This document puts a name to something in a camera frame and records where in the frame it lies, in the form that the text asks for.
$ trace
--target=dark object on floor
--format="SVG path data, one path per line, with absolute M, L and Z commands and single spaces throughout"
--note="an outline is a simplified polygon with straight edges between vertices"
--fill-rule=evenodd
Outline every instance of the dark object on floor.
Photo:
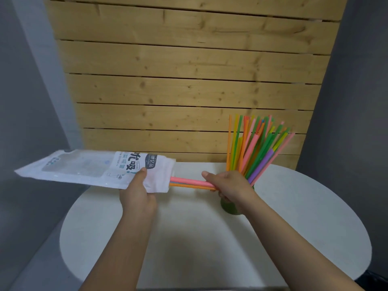
M 387 291 L 388 279 L 370 271 L 366 271 L 356 279 L 356 283 L 365 291 Z

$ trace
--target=wooden wall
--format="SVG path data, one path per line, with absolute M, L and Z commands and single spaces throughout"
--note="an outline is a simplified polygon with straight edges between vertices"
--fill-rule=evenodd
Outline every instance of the wooden wall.
M 229 114 L 272 114 L 295 168 L 346 0 L 45 3 L 87 148 L 221 162 Z

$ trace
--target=person's left hand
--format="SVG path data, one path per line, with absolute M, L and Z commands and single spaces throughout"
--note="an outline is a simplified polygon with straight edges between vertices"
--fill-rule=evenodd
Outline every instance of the person's left hand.
M 123 206 L 123 217 L 132 218 L 151 217 L 156 213 L 158 204 L 154 194 L 147 193 L 143 181 L 147 176 L 147 169 L 142 168 L 125 190 L 120 190 L 120 202 Z

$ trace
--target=hand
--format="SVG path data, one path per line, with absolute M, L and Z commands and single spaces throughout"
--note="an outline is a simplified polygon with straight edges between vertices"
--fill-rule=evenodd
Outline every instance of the hand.
M 154 217 L 158 204 L 154 194 L 148 194 L 143 186 L 147 169 L 141 168 L 125 190 L 120 190 L 120 202 L 123 206 L 123 217 Z
M 217 175 L 203 171 L 202 176 L 220 190 L 221 198 L 226 197 L 236 204 L 241 213 L 246 211 L 247 206 L 252 201 L 260 199 L 245 177 L 236 170 Z

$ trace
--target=forearm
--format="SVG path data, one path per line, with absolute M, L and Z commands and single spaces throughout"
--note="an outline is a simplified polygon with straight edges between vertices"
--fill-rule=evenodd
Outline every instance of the forearm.
M 260 198 L 246 217 L 292 290 L 362 290 Z
M 80 290 L 135 290 L 153 217 L 123 216 Z

